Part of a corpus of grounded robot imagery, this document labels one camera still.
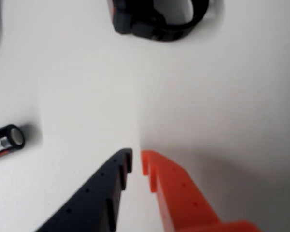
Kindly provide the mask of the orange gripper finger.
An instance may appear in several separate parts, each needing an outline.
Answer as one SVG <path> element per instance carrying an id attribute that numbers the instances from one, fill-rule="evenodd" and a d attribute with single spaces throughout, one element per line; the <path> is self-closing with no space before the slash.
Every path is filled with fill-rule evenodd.
<path id="1" fill-rule="evenodd" d="M 248 221 L 221 221 L 188 172 L 176 162 L 154 150 L 143 150 L 141 159 L 166 232 L 259 231 Z"/>

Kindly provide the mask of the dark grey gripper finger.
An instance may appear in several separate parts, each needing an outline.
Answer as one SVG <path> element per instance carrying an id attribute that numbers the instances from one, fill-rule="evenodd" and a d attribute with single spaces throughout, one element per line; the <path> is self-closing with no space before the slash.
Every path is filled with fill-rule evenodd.
<path id="1" fill-rule="evenodd" d="M 132 149 L 113 154 L 39 229 L 40 232 L 114 232 L 121 192 L 132 172 Z"/>

